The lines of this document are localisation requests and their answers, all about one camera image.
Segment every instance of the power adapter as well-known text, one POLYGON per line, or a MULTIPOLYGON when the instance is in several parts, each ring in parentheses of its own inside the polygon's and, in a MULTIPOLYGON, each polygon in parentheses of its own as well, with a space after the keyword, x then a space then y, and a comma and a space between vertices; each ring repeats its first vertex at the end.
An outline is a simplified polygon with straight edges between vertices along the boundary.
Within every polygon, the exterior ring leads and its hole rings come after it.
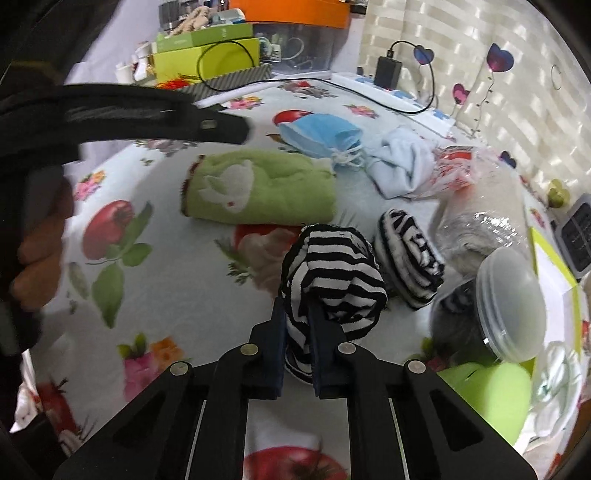
POLYGON ((392 51, 388 51, 387 57, 378 58, 378 66, 375 69, 374 85, 395 90, 402 70, 402 62, 392 58, 392 51))

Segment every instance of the plastic bag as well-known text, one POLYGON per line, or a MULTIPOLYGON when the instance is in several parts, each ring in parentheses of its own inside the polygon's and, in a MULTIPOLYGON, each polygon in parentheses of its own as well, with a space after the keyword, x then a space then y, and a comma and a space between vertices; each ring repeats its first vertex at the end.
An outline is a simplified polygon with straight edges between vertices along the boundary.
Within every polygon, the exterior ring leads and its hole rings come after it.
POLYGON ((497 161, 490 148, 454 145, 435 150, 435 168, 431 177, 408 198, 420 199, 442 192, 455 192, 476 184, 482 177, 484 162, 497 161))
POLYGON ((435 232, 439 252, 462 275, 475 276, 499 247, 531 261, 521 183, 500 161, 483 161, 482 181, 453 192, 435 232))

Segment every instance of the black metal bracket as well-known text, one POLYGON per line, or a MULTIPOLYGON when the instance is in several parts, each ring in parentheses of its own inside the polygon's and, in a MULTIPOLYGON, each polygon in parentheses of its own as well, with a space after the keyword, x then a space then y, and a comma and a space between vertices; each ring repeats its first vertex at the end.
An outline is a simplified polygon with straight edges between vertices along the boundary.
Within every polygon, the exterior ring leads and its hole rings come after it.
MULTIPOLYGON (((308 299, 314 389, 346 398, 361 480, 535 480, 511 445, 422 362, 378 360, 308 299)), ((281 394, 286 323, 271 320, 217 362, 177 362, 90 438, 54 480, 238 480, 248 400, 281 394)))

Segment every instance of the orange box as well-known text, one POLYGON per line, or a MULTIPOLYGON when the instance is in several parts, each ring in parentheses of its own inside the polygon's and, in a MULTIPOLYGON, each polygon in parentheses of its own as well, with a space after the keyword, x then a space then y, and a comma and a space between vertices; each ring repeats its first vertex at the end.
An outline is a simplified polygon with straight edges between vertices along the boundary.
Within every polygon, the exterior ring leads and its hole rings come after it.
POLYGON ((230 0, 247 22, 277 22, 347 28, 349 4, 339 0, 230 0))

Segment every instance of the pink heart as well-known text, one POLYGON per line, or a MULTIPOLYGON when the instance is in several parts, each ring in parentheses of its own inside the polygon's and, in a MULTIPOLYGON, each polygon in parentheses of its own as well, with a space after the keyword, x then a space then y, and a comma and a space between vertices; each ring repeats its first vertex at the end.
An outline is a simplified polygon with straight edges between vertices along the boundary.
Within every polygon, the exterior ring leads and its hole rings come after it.
POLYGON ((470 95, 470 90, 466 90, 461 83, 456 83, 453 86, 452 95, 457 105, 464 105, 468 95, 470 95))

